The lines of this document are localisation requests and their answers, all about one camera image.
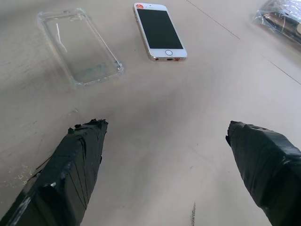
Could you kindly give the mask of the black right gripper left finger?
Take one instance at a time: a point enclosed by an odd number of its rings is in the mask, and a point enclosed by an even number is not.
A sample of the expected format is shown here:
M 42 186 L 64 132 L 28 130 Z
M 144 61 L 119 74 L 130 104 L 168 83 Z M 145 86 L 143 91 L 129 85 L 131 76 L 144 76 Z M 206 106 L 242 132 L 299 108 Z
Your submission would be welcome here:
M 94 190 L 108 123 L 92 119 L 69 128 L 28 180 L 2 226 L 79 226 Z

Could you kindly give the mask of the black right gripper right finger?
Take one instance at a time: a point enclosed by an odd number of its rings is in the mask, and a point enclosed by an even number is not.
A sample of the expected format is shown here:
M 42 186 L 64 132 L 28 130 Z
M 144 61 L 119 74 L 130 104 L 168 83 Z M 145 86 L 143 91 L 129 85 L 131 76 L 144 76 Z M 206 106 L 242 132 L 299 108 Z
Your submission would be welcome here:
M 226 141 L 244 185 L 273 226 L 301 224 L 301 152 L 275 131 L 231 121 Z

